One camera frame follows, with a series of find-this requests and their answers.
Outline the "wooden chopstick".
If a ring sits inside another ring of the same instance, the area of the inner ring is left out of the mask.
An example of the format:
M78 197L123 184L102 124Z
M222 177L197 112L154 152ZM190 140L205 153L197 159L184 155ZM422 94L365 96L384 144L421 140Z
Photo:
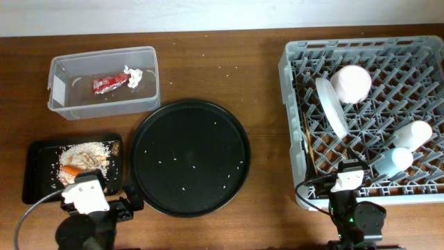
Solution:
M307 122L307 116L306 113L303 113L303 119L304 119L304 124L305 124L305 133L306 133L306 137L307 137L307 146L308 146L308 152L309 152L309 157L310 157L310 165L311 165L311 172L313 173L312 176L317 176L317 170L315 167L315 160L314 160L314 151L311 145L311 135L309 132L309 126L308 126L308 122Z

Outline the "orange carrot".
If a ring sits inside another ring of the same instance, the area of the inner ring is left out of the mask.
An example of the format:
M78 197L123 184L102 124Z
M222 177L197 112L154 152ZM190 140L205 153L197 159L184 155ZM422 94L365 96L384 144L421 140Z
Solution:
M83 169L75 165L63 165L60 170L73 177L77 177L77 175L83 172Z

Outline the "blue plastic cup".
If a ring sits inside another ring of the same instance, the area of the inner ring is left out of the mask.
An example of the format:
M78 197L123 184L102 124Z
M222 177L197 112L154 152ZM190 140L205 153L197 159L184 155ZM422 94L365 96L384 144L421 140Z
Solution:
M399 172L403 172L413 163L413 154L410 150L397 147L382 153L383 158L374 165L374 169L380 175L388 178L394 177Z

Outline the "grey plate with food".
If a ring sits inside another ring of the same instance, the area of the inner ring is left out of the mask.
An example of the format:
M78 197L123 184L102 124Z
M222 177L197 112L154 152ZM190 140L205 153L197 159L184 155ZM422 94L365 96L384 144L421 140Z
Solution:
M326 78L315 80L316 91L330 126L339 139L348 134L348 123L332 84Z

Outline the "small white cup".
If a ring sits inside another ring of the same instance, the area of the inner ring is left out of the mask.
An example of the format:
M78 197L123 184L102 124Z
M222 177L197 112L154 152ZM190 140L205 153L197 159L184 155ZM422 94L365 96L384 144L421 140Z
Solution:
M413 121L394 132L396 147L408 149L414 152L432 136L431 126L424 121Z

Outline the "red snack wrapper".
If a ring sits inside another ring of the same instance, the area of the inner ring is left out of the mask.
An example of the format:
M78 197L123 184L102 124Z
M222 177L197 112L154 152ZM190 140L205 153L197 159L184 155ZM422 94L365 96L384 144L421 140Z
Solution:
M94 94L104 94L121 87L128 79L129 74L117 74L116 76L106 76L104 78L94 79L93 82L93 93Z

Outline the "white tissue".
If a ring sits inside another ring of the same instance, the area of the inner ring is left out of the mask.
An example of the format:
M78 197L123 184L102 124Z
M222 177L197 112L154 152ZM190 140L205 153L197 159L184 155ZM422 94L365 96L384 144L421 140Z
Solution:
M142 80L143 71L140 69L131 69L126 65L123 72L130 75L127 86L130 88L136 88Z

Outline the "white plastic fork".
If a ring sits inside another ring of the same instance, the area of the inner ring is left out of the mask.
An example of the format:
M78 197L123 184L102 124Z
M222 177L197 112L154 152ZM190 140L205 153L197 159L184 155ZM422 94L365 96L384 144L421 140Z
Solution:
M301 137L302 137L302 145L303 148L305 150L305 154L309 153L309 148L308 148L308 139L305 133L301 133Z

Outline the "brown food scrap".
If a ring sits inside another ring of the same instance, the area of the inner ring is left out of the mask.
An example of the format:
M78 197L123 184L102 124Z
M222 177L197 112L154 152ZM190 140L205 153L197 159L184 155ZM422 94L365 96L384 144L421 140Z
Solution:
M111 154L112 154L113 156L118 156L118 155L119 155L119 152L120 152L120 145L121 145L120 141L114 141L114 142L110 145L110 151L111 151Z

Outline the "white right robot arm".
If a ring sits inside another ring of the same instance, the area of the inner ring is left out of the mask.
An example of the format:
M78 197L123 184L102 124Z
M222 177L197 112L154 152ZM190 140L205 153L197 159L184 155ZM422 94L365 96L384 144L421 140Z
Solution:
M295 187L296 196L315 210L329 216L338 232L338 240L329 241L326 249L376 249L382 240L386 209L370 201L358 202L355 191L364 182L363 167L346 167L337 172L301 182ZM301 186L323 184L329 198L328 210L322 210L303 198Z

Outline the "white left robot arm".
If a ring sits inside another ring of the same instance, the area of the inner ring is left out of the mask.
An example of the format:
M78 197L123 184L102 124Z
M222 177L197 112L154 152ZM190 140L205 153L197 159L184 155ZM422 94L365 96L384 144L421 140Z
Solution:
M123 188L126 197L108 201L104 177L99 170L78 174L74 183L35 202L17 223L13 244L19 248L19 231L25 219L40 204L61 197L60 207L69 216L57 227L55 240L59 249L113 249L117 223L130 221L134 212L144 209L144 201L133 185Z

